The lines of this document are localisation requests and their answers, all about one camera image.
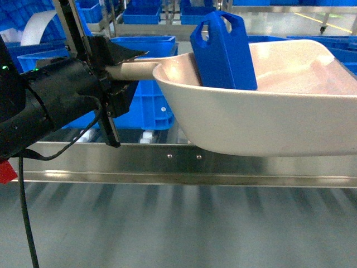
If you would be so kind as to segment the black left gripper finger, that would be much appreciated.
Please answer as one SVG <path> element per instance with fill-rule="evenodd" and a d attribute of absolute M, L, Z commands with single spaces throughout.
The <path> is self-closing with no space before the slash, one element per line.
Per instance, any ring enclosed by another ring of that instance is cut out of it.
<path fill-rule="evenodd" d="M 148 51 L 118 45 L 106 36 L 87 36 L 86 47 L 89 49 L 88 58 L 92 67 L 115 66 L 148 54 Z"/>
<path fill-rule="evenodd" d="M 104 93 L 105 110 L 109 117 L 120 117 L 129 112 L 130 105 L 139 81 L 111 81 L 109 89 Z"/>

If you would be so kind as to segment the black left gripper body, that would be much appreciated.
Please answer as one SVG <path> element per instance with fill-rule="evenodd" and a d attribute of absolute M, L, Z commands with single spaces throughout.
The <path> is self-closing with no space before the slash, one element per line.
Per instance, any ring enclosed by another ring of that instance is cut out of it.
<path fill-rule="evenodd" d="M 91 73 L 99 80 L 100 93 L 97 93 L 102 112 L 96 112 L 99 116 L 99 127 L 102 131 L 104 142 L 112 147 L 120 146 L 118 132 L 115 129 L 113 119 L 107 111 L 109 104 L 107 102 L 107 92 L 111 86 L 108 79 L 108 73 L 104 71 L 98 63 L 94 61 L 93 53 L 88 38 L 82 26 L 78 10 L 74 1 L 53 1 L 57 15 L 66 35 L 66 43 L 69 47 L 70 55 L 83 61 L 91 70 Z"/>

